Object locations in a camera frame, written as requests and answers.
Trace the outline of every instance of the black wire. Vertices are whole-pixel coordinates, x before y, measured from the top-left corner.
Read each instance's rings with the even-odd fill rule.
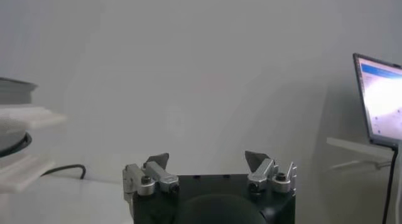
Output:
[[[387,197],[385,200],[385,207],[384,207],[383,224],[387,223],[389,201],[391,199],[391,191],[392,191],[392,181],[394,179],[395,162],[396,157],[398,156],[398,148],[397,147],[392,148],[392,150],[394,151],[394,155],[392,156],[391,169],[389,170],[389,179],[388,179]]]
[[[82,169],[82,174],[81,174],[80,179],[83,179],[85,177],[87,169],[85,168],[84,165],[81,165],[81,164],[71,164],[71,165],[68,165],[68,166],[60,166],[60,167],[57,167],[57,168],[54,168],[54,169],[49,169],[44,174],[42,174],[42,176],[47,175],[47,174],[51,174],[51,173],[54,173],[54,172],[57,172],[57,171],[62,171],[62,170],[65,170],[65,169],[73,169],[73,168],[81,168]]]
[[[0,151],[0,157],[5,157],[11,154],[14,154],[18,151],[21,151],[28,147],[32,142],[32,137],[30,136],[29,133],[25,133],[25,136],[17,143],[13,144],[12,146],[3,149]]]

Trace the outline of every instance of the metal bracket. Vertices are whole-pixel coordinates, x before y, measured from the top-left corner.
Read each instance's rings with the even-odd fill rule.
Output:
[[[275,192],[288,193],[293,190],[296,193],[296,170],[295,163],[290,163],[286,174],[278,173],[272,180],[272,187]]]
[[[136,164],[130,164],[123,169],[123,190],[127,194],[137,192],[140,196],[152,195],[155,180],[145,175]]]
[[[145,164],[145,174],[159,182],[160,190],[165,193],[177,193],[178,176],[167,173],[158,163],[151,161]]]
[[[277,171],[272,159],[264,159],[257,170],[247,175],[247,185],[251,192],[258,193],[266,189],[267,180],[271,179]]]

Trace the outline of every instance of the laptop screen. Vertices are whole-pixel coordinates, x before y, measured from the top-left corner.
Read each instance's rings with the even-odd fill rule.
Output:
[[[402,70],[361,56],[355,61],[369,133],[402,140]]]

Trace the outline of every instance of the white wall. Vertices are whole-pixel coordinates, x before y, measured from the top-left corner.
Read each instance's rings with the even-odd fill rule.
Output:
[[[161,152],[172,173],[245,173],[244,150],[262,151],[299,165],[298,223],[339,223],[315,169],[345,125],[329,129],[323,109],[334,86],[359,100],[353,52],[400,62],[399,2],[0,0],[0,71],[69,117],[34,131],[30,151],[84,163],[88,178],[118,182]]]

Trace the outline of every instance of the bolt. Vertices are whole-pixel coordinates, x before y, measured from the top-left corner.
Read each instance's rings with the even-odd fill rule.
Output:
[[[150,184],[150,182],[151,182],[151,177],[149,177],[149,176],[143,176],[142,178],[141,178],[141,184]]]
[[[252,193],[257,193],[258,192],[258,185],[251,183],[249,184],[249,191]]]
[[[276,175],[276,180],[277,181],[286,181],[286,175],[284,173],[278,173]]]

